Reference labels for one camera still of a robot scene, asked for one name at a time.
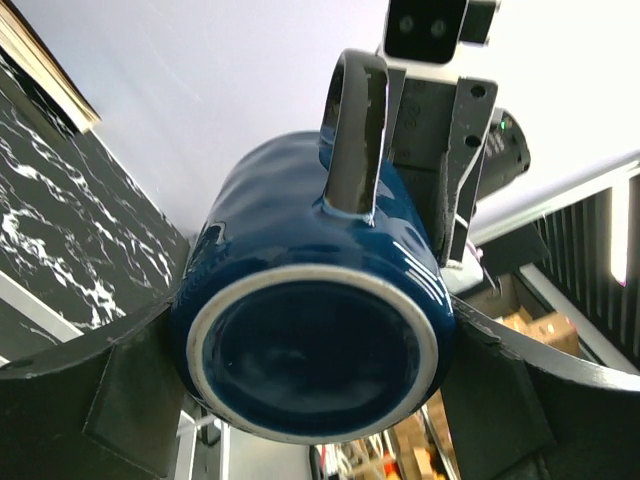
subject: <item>marble pattern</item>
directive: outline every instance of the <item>marble pattern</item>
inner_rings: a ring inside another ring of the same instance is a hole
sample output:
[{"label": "marble pattern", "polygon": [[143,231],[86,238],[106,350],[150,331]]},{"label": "marble pattern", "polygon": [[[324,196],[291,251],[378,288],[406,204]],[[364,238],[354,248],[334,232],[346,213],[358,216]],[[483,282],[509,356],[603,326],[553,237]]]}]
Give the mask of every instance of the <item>marble pattern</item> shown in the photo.
[{"label": "marble pattern", "polygon": [[71,119],[49,96],[38,83],[27,75],[14,61],[0,48],[0,71],[7,75],[18,89],[31,101],[42,113],[49,124],[64,138],[71,138],[78,133]]},{"label": "marble pattern", "polygon": [[49,145],[0,96],[0,270],[87,330],[166,292],[188,249],[95,136]]}]

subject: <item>white ceiling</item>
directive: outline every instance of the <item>white ceiling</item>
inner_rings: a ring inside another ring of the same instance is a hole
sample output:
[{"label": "white ceiling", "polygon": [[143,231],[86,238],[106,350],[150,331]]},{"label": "white ceiling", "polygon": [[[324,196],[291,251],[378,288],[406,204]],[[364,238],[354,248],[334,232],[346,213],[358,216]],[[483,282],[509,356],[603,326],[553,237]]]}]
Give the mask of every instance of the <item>white ceiling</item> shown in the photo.
[{"label": "white ceiling", "polygon": [[[375,49],[387,7],[14,2],[102,116],[96,133],[184,231],[199,229],[244,153],[274,135],[318,128],[338,54]],[[640,148],[639,17],[635,0],[504,0],[490,47],[461,49],[444,70],[497,80],[499,103],[532,150],[529,173],[485,200],[476,225]]]}]

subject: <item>blue mug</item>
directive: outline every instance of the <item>blue mug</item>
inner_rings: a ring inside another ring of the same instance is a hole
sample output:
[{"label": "blue mug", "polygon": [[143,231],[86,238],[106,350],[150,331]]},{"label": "blue mug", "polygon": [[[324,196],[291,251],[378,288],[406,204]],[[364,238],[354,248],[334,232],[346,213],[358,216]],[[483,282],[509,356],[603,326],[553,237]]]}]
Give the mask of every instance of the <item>blue mug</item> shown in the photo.
[{"label": "blue mug", "polygon": [[234,427],[337,443],[416,411],[455,321],[416,209],[381,159],[384,60],[346,50],[320,132],[275,138],[227,177],[171,315],[189,392]]}]

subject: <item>black plastic part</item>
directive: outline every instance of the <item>black plastic part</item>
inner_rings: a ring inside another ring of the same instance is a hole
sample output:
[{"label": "black plastic part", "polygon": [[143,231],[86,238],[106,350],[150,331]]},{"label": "black plastic part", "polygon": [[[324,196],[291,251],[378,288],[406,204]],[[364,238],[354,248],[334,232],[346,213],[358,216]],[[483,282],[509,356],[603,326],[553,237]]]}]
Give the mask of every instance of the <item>black plastic part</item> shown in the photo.
[{"label": "black plastic part", "polygon": [[502,121],[491,127],[484,153],[476,200],[506,187],[531,166],[531,153],[524,133],[515,118],[506,111]]},{"label": "black plastic part", "polygon": [[167,299],[0,370],[0,472],[15,479],[164,478],[185,390]]},{"label": "black plastic part", "polygon": [[640,478],[640,377],[453,303],[457,353],[442,395],[462,478]]},{"label": "black plastic part", "polygon": [[405,78],[390,158],[442,266],[462,260],[497,92],[486,80]]},{"label": "black plastic part", "polygon": [[498,4],[495,1],[470,0],[462,23],[460,41],[485,45],[489,40],[489,29],[497,11]]},{"label": "black plastic part", "polygon": [[480,248],[482,265],[492,277],[515,272],[549,256],[549,250],[532,223],[484,243]]}]

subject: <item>mug handle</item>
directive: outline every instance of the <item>mug handle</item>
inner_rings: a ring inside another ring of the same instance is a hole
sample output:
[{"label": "mug handle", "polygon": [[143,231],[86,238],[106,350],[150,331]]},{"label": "mug handle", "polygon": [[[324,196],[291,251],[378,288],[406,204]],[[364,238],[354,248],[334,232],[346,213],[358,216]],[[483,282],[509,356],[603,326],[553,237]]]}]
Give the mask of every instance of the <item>mug handle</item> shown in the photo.
[{"label": "mug handle", "polygon": [[387,64],[358,50],[340,55],[331,77],[322,129],[334,132],[324,204],[369,217],[375,209],[387,113]]}]

